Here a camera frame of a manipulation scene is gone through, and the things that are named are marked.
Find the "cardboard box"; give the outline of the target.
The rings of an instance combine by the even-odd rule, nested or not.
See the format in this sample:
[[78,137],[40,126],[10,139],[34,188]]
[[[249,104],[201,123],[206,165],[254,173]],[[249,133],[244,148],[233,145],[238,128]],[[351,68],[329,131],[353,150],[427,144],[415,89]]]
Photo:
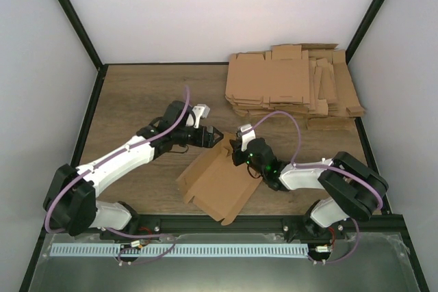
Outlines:
[[223,140],[206,148],[177,179],[183,202],[196,205],[223,226],[235,220],[261,182],[245,165],[233,164],[233,138],[225,133]]

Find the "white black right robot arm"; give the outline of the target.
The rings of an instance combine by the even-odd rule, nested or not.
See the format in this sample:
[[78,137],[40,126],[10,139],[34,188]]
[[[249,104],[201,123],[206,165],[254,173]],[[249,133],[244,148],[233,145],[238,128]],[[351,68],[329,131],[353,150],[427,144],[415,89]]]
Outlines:
[[333,224],[347,220],[368,221],[383,206],[387,181],[348,152],[314,163],[288,163],[277,159],[265,139],[231,140],[235,166],[246,165],[274,191],[323,189],[325,200],[315,201],[296,229],[320,239]]

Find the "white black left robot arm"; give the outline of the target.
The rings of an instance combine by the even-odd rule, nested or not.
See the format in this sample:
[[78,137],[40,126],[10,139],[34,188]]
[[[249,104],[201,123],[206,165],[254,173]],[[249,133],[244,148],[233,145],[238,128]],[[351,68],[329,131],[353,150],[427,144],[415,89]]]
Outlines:
[[112,183],[146,165],[173,146],[213,148],[223,134],[203,126],[210,108],[173,101],[161,117],[153,119],[122,146],[90,163],[64,164],[53,177],[43,207],[44,227],[49,233],[77,236],[89,228],[116,230],[126,240],[140,232],[139,216],[126,202],[101,202],[97,198]]

